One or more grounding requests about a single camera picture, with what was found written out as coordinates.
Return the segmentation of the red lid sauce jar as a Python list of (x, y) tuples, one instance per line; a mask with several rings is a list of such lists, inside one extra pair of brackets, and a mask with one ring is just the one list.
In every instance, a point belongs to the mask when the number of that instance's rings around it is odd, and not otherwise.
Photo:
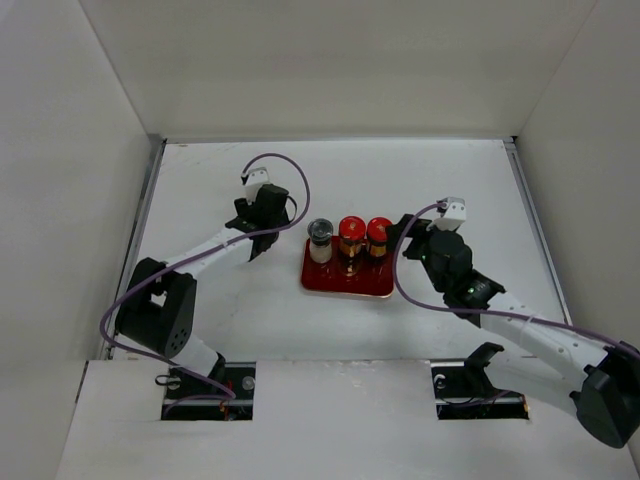
[(344, 275), (354, 276), (360, 267), (366, 238), (366, 224), (358, 216), (346, 216), (338, 226), (338, 256)]
[(370, 264), (382, 264), (388, 256), (388, 235), (386, 229), (392, 222), (386, 217), (375, 217), (366, 228), (366, 251)]

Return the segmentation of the clear lid salt shaker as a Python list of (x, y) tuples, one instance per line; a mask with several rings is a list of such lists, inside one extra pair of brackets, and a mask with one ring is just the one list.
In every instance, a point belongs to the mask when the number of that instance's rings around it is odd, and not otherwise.
[(333, 224), (325, 218), (316, 218), (307, 226), (310, 258), (317, 264), (326, 264), (332, 257)]

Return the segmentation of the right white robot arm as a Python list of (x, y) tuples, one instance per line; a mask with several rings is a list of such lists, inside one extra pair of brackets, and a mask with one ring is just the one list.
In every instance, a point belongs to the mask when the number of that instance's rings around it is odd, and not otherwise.
[(496, 361), (500, 344), (486, 343), (465, 360), (464, 384), (483, 396), (493, 389), (537, 398), (574, 416), (595, 439), (616, 449), (639, 429), (639, 351), (598, 332), (540, 317), (503, 285), (473, 266), (473, 254), (445, 216), (406, 214), (386, 227), (394, 259), (419, 262), (434, 290), (438, 311), (451, 313), (533, 357), (526, 368)]

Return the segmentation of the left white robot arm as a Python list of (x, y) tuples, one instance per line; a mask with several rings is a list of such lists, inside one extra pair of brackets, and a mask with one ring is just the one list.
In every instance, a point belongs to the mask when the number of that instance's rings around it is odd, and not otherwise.
[(225, 359), (193, 333), (197, 277), (201, 273), (224, 273), (266, 252), (278, 239), (277, 227), (290, 224), (286, 204), (289, 192), (266, 183), (255, 199), (234, 201), (237, 216), (213, 238), (167, 262), (145, 258), (138, 262), (129, 287), (216, 247), (218, 250), (168, 272), (129, 296), (120, 306), (115, 332), (171, 362), (192, 371), (190, 386), (206, 399), (224, 387)]

